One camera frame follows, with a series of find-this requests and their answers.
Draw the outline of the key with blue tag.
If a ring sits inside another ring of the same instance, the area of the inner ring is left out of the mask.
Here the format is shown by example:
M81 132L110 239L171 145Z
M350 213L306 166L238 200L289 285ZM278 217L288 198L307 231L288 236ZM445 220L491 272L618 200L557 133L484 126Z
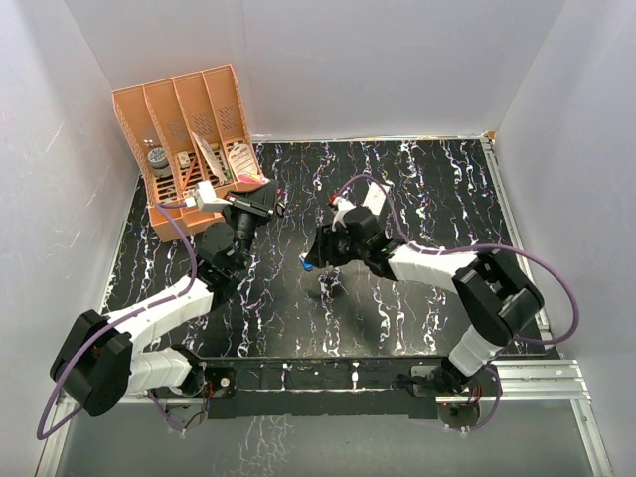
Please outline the key with blue tag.
M314 266L308 261L306 253L301 253L299 255L299 260L305 271L311 272L314 269Z

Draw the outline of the pink strap keyring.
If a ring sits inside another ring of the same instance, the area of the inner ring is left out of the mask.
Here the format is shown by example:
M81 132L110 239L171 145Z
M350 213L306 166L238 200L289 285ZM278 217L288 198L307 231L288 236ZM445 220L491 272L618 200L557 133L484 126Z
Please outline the pink strap keyring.
M262 174L242 172L238 175L241 183L247 184L249 187L259 187L267 184L269 180Z

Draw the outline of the key with black tag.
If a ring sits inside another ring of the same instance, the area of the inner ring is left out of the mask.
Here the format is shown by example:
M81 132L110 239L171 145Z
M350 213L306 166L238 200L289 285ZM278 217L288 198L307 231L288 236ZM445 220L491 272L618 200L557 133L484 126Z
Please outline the key with black tag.
M278 189L276 192L276 201L274 205L274 211L279 218L283 218L286 212L286 199L284 195L284 191L282 189Z

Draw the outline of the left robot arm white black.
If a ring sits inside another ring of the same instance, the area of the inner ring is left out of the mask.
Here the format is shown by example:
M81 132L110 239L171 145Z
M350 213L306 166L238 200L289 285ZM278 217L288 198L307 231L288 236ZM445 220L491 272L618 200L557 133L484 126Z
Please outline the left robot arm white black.
M172 388L198 394L205 372L192 353L177 348L147 351L155 339L208 314L235 293L251 265L257 228L284 213L275 180L245 175L240 191L220 197L200 182L179 208L222 214L204 230L199 245L187 247L190 271L174 285L126 309L80 315L51 368L51 377L93 417L127 395Z

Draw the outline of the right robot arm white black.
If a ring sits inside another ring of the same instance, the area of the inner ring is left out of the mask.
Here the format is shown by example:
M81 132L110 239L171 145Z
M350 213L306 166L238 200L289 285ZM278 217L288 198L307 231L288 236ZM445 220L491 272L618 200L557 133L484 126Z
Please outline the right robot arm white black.
M306 270L362 262L375 276L411 281L457 294L470 325L458 343L425 376L402 377L407 386L463 395L479 373L544 307L545 300L515 258L495 249L456 254L426 254L402 238L390 238L367 207L338 211L317 228L301 256Z

